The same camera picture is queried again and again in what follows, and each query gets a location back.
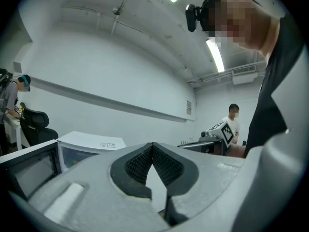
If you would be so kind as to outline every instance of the man in white shirt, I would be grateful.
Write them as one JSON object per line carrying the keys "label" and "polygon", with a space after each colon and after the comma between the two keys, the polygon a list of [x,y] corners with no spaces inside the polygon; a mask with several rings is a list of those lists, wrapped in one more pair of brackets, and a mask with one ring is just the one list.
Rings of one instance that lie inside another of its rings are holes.
{"label": "man in white shirt", "polygon": [[239,107],[236,104],[231,104],[229,107],[229,113],[228,116],[224,117],[222,121],[227,121],[228,125],[232,129],[235,137],[232,141],[232,143],[237,144],[238,136],[239,136],[239,122],[236,118],[239,116]]}

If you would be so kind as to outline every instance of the white ceiling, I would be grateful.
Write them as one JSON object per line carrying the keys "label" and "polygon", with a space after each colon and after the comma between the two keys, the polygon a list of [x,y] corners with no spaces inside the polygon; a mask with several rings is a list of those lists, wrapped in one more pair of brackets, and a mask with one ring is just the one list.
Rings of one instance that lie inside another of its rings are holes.
{"label": "white ceiling", "polygon": [[[112,9],[119,7],[122,1],[66,0],[61,9],[62,20],[88,24],[94,30],[98,27],[98,30],[111,34],[116,18]],[[187,4],[201,5],[202,2],[203,0],[178,0],[175,3],[169,0],[127,0],[114,34],[146,49],[186,81],[216,74],[217,69],[205,45],[206,33],[200,26],[196,32],[189,32],[185,19]],[[220,52],[225,69],[261,60],[256,58],[253,51],[246,51],[232,44],[222,44]]]}

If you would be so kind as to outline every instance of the blue headband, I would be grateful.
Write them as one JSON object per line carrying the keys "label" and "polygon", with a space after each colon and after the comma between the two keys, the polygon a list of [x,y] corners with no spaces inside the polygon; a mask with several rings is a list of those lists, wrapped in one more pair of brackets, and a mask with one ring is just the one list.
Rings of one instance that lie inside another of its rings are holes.
{"label": "blue headband", "polygon": [[27,81],[25,75],[21,76],[21,78],[23,78],[24,81],[25,81],[25,84],[26,84],[26,85],[24,84],[24,87],[29,87],[29,83],[28,83],[28,81]]}

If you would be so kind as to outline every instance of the person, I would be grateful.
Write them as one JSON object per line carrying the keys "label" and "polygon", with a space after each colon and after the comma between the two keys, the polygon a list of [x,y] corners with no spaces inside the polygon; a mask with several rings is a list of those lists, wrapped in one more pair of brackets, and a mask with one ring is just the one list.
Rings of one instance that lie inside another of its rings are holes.
{"label": "person", "polygon": [[232,143],[237,144],[239,137],[240,125],[236,118],[239,116],[239,107],[236,104],[230,104],[228,108],[228,116],[224,117],[222,121],[226,121],[230,128],[232,129],[233,134],[235,135]]}
{"label": "person", "polygon": [[231,155],[248,152],[287,126],[272,93],[294,66],[305,42],[292,16],[280,19],[266,13],[255,0],[204,0],[199,21],[209,36],[220,33],[239,46],[258,51],[266,60],[265,76],[250,123],[246,146],[231,144]]}
{"label": "person", "polygon": [[28,75],[23,75],[16,81],[10,81],[0,93],[0,149],[3,155],[8,153],[4,116],[7,112],[13,117],[20,118],[20,114],[14,111],[17,92],[28,89],[30,82],[31,78]]}

